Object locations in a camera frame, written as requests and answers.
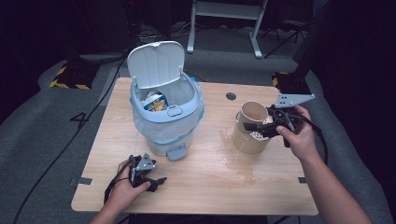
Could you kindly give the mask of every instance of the wooden table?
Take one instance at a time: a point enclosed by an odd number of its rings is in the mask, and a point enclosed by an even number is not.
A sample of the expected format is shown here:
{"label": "wooden table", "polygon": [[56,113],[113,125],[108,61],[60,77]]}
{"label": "wooden table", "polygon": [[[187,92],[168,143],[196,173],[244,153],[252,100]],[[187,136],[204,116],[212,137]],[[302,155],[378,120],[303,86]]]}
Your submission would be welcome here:
{"label": "wooden table", "polygon": [[[111,94],[72,207],[99,211],[104,192],[118,165],[133,154],[148,152],[157,161],[148,177],[168,177],[155,192],[143,193],[127,210],[130,213],[309,215],[318,213],[306,184],[299,182],[303,169],[280,136],[272,138],[264,152],[242,154],[232,142],[235,114],[246,101],[272,104],[273,87],[201,83],[205,114],[192,136],[188,155],[169,161],[150,152],[134,127],[129,103],[132,80],[119,78]],[[233,92],[236,99],[226,98]]]}

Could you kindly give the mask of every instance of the paper cup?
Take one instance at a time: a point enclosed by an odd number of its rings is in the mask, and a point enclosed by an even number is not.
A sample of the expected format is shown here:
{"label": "paper cup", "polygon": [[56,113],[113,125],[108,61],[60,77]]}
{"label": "paper cup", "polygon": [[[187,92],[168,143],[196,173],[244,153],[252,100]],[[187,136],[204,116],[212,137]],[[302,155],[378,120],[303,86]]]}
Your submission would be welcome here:
{"label": "paper cup", "polygon": [[249,133],[242,133],[238,128],[238,123],[235,123],[233,128],[233,145],[242,153],[261,153],[268,145],[269,141],[270,139],[259,141],[253,138]]}
{"label": "paper cup", "polygon": [[244,123],[262,124],[268,117],[268,111],[265,106],[249,101],[245,102],[239,113],[236,115],[236,122],[240,132],[251,133],[245,130]]}

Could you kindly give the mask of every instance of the trash can lid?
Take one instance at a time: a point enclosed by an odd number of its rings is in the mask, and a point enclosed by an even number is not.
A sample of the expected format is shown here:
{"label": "trash can lid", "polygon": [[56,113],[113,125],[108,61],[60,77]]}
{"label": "trash can lid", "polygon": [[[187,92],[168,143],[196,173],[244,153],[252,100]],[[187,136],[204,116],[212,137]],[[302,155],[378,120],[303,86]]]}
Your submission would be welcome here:
{"label": "trash can lid", "polygon": [[162,86],[181,77],[184,49],[176,41],[147,44],[132,50],[127,64],[139,89]]}

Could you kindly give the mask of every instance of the finger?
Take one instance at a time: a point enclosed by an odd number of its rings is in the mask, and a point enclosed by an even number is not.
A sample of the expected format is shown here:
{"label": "finger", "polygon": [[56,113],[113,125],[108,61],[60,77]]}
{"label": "finger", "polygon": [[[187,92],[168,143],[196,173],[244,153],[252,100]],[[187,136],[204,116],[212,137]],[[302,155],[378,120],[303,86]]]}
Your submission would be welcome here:
{"label": "finger", "polygon": [[122,169],[122,167],[127,163],[128,161],[123,161],[122,163],[119,164],[119,169],[118,171],[120,171]]}
{"label": "finger", "polygon": [[125,178],[129,176],[129,173],[131,172],[131,164],[122,171],[120,178]]}
{"label": "finger", "polygon": [[303,108],[302,106],[296,105],[296,106],[294,107],[294,110],[295,110],[298,114],[300,114],[300,115],[302,115],[302,116],[308,118],[309,120],[311,120],[311,116],[309,115],[308,110],[305,109],[305,108]]}
{"label": "finger", "polygon": [[141,184],[139,187],[134,188],[134,191],[137,193],[137,195],[145,192],[148,190],[148,188],[151,186],[151,183],[149,181],[144,182]]}
{"label": "finger", "polygon": [[308,126],[308,123],[306,123],[303,120],[299,120],[297,124],[297,128],[294,131],[295,134],[299,134],[303,129],[305,129]]}
{"label": "finger", "polygon": [[276,131],[282,135],[289,143],[294,141],[295,134],[292,133],[289,129],[283,127],[283,126],[277,126]]}

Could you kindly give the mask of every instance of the black cable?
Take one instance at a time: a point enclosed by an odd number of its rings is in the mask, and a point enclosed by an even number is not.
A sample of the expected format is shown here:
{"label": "black cable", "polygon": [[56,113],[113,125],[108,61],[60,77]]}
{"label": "black cable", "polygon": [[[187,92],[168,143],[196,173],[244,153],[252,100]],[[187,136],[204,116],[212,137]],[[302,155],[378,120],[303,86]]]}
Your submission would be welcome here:
{"label": "black cable", "polygon": [[[192,74],[192,73],[190,73],[190,72],[185,72],[188,76],[193,76],[193,77],[198,77],[198,76],[196,76],[196,75],[194,75],[194,74]],[[198,77],[201,81],[203,81],[203,82],[207,82],[205,79],[203,79],[203,78],[201,78],[201,77]]]}
{"label": "black cable", "polygon": [[121,52],[129,51],[129,50],[133,47],[134,41],[131,41],[130,46],[128,46],[126,49],[111,49],[111,48],[109,48],[108,46],[102,44],[101,41],[99,41],[99,39],[96,37],[96,35],[93,34],[93,32],[92,32],[90,26],[88,25],[88,23],[86,22],[86,20],[85,20],[84,17],[82,16],[82,13],[80,12],[80,10],[78,9],[78,7],[76,6],[76,3],[74,2],[74,0],[70,0],[70,2],[72,3],[72,5],[73,5],[74,9],[76,10],[77,14],[79,15],[79,17],[81,18],[82,23],[84,23],[85,28],[87,29],[88,33],[90,33],[90,35],[93,37],[93,39],[96,41],[96,43],[97,43],[99,46],[101,46],[102,48],[107,49],[107,50],[109,50],[109,51],[116,51],[116,52],[119,52],[119,51],[121,51]]}
{"label": "black cable", "polygon": [[108,184],[106,190],[105,190],[105,198],[103,199],[103,203],[107,202],[108,196],[110,196],[110,192],[111,190],[113,190],[114,186],[116,185],[116,183],[119,181],[118,178],[119,176],[122,174],[123,170],[125,170],[125,168],[131,163],[131,160],[128,160],[127,163],[125,163],[121,169],[117,172],[116,176],[114,176],[114,178],[110,181],[110,183]]}
{"label": "black cable", "polygon": [[90,59],[87,56],[84,57],[84,55],[80,55],[79,58],[82,61],[90,64],[105,64],[105,63],[114,63],[116,61],[122,60],[126,55],[127,53],[122,53],[121,55],[116,57],[107,57],[107,58],[99,58],[99,59]]}
{"label": "black cable", "polygon": [[[183,35],[188,35],[190,33],[190,30],[186,30],[186,29],[190,29],[190,22],[186,23],[184,26],[182,26],[181,28],[173,28],[171,30],[171,33],[169,35],[169,38],[167,36],[165,36],[164,34],[158,34],[157,32],[155,32],[154,29],[144,29],[141,31],[139,38],[144,39],[144,38],[154,38],[154,42],[157,41],[161,41],[161,40],[177,40],[178,38],[180,38]],[[195,29],[195,33],[200,32],[201,29]]]}
{"label": "black cable", "polygon": [[280,218],[278,221],[274,222],[274,224],[279,224],[281,222],[283,222],[284,220],[288,219],[289,217],[282,217]]}
{"label": "black cable", "polygon": [[[115,76],[113,77],[113,80],[111,81],[110,86],[108,87],[106,93],[104,94],[104,96],[102,97],[102,99],[99,101],[99,103],[96,104],[95,108],[91,111],[90,115],[86,118],[86,120],[89,120],[89,118],[91,117],[91,115],[93,114],[93,112],[97,109],[97,107],[103,102],[103,100],[105,99],[106,95],[108,94],[108,92],[110,91],[114,80],[117,77],[117,74],[120,71],[120,67],[122,65],[122,63],[125,61],[126,57],[124,57],[119,64],[117,65],[117,71]],[[21,214],[21,211],[23,209],[23,207],[25,206],[27,200],[30,198],[30,196],[32,195],[33,191],[35,190],[35,188],[38,186],[38,184],[41,182],[41,180],[44,178],[44,176],[47,174],[47,172],[50,170],[50,168],[52,168],[53,164],[59,160],[59,158],[64,154],[64,152],[67,150],[67,148],[70,146],[70,144],[72,144],[72,142],[74,141],[74,139],[77,137],[77,135],[79,134],[79,132],[81,131],[81,129],[84,127],[84,125],[86,124],[87,121],[82,121],[81,125],[78,127],[78,129],[76,130],[76,132],[73,134],[73,136],[70,138],[70,140],[67,142],[67,144],[64,146],[64,148],[61,150],[61,152],[56,156],[56,158],[51,162],[51,164],[47,167],[47,169],[44,171],[44,173],[37,179],[37,181],[35,182],[35,184],[32,186],[32,188],[30,189],[29,193],[26,195],[26,197],[24,198],[20,208],[18,209],[17,215],[14,217],[14,221],[13,223],[16,224],[18,221],[18,218]]]}
{"label": "black cable", "polygon": [[123,218],[121,221],[117,222],[117,224],[122,224],[122,223],[124,223],[128,218],[129,218],[129,216]]}
{"label": "black cable", "polygon": [[120,182],[121,180],[124,180],[124,179],[129,179],[129,177],[125,177],[125,178],[122,178],[122,179],[118,179],[115,183],[118,183],[118,182]]}

